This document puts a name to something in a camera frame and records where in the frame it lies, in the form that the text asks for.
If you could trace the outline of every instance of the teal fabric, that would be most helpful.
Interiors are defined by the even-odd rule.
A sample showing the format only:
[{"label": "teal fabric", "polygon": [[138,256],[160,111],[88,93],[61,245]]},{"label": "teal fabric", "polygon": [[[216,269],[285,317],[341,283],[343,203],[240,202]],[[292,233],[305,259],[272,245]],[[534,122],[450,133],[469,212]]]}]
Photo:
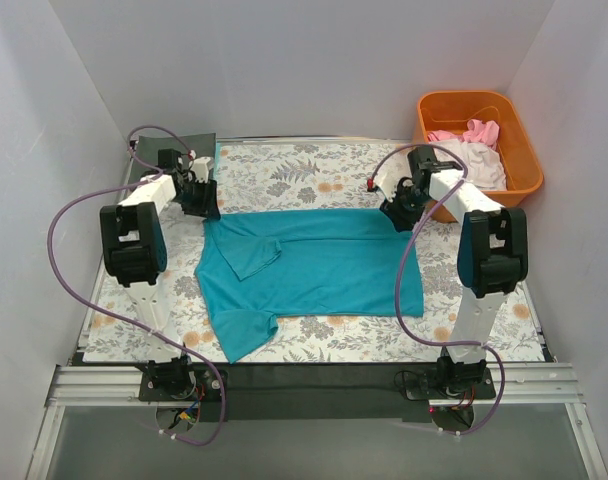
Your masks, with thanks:
[{"label": "teal fabric", "polygon": [[[395,275],[410,233],[395,232],[378,210],[231,214],[204,229],[195,274],[230,362],[264,345],[278,316],[395,315]],[[424,313],[415,251],[402,311]]]}]

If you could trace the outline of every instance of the orange laundry basket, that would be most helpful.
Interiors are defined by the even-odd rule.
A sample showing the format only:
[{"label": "orange laundry basket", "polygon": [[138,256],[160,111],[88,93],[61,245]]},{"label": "orange laundry basket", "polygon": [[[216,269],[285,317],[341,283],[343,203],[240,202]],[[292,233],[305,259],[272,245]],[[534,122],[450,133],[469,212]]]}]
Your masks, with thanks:
[{"label": "orange laundry basket", "polygon": [[[461,134],[468,130],[466,123],[473,118],[497,122],[500,126],[497,152],[506,173],[507,190],[484,192],[496,202],[514,207],[542,185],[540,164],[515,107],[505,96],[483,90],[432,92],[417,102],[417,115],[413,135],[416,142],[428,142],[428,133],[433,130]],[[442,223],[455,221],[444,207],[433,218]]]}]

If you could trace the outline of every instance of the flower pattern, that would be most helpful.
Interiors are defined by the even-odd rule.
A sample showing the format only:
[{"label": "flower pattern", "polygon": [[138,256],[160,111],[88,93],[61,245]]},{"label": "flower pattern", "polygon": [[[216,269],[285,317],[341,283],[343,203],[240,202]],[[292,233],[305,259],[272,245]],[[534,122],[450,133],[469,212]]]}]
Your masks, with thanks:
[{"label": "flower pattern", "polygon": [[[390,143],[362,142],[230,144],[220,151],[218,205],[222,213],[377,208],[382,199],[366,191],[366,178],[393,148],[395,145]],[[400,153],[382,171],[404,172],[404,169],[408,169],[408,162],[404,153]],[[160,222],[169,255],[168,268],[160,281],[163,295],[171,305],[171,321],[187,345],[212,361],[226,361],[193,274],[204,246],[202,219],[185,216],[174,203],[160,214]],[[418,238],[425,313],[421,318],[406,317],[405,321],[423,338],[448,339],[455,324],[461,298],[456,268],[458,245],[457,224],[430,221]],[[113,277],[102,275],[98,303],[116,313],[134,316],[135,309],[124,290]],[[501,307],[490,337],[490,343],[504,360],[544,359],[533,314],[527,307],[524,286],[518,285]],[[146,334],[135,327],[96,315],[87,333],[86,361],[147,359]],[[241,361],[435,361],[439,353],[439,348],[418,344],[407,337],[395,318],[304,316],[280,318],[275,336]]]}]

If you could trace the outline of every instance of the white wall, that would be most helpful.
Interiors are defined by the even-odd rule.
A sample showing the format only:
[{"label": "white wall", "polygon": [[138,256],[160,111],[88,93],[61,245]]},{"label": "white wall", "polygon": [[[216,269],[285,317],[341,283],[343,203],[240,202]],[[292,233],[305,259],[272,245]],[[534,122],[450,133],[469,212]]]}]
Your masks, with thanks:
[{"label": "white wall", "polygon": [[608,468],[608,1],[557,0],[509,94],[545,170],[528,281]]},{"label": "white wall", "polygon": [[[0,479],[24,478],[56,363],[75,348],[84,309],[46,257],[54,213],[117,184],[125,142],[47,0],[0,0]],[[90,293],[101,202],[57,234],[66,276]]]},{"label": "white wall", "polygon": [[428,90],[505,90],[552,0],[51,0],[123,134],[409,138]]}]

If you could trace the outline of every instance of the table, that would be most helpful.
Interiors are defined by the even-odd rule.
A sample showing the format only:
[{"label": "table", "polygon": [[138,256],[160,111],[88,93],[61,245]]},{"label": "table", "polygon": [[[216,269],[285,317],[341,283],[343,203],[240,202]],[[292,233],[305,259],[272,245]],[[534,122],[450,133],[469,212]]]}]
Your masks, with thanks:
[{"label": "table", "polygon": [[[377,208],[382,199],[366,192],[366,178],[393,148],[392,143],[342,140],[222,144],[216,172],[218,205],[223,214]],[[403,168],[404,162],[399,154],[384,168]],[[172,204],[161,213],[160,221],[169,254],[163,275],[172,319],[188,347],[224,362],[193,274],[203,248],[202,220],[183,215],[180,206]],[[447,340],[456,318],[461,298],[456,271],[459,231],[457,224],[431,221],[418,238],[425,314],[406,321],[427,339]],[[499,311],[490,344],[505,361],[544,360],[537,318],[528,298],[525,285],[520,284]],[[97,301],[115,312],[135,314],[123,289],[103,270]],[[439,355],[438,348],[408,338],[391,317],[304,316],[280,318],[278,324],[275,337],[242,362],[429,362]],[[84,361],[147,360],[146,336],[135,327],[99,314],[92,316],[88,327]]]}]

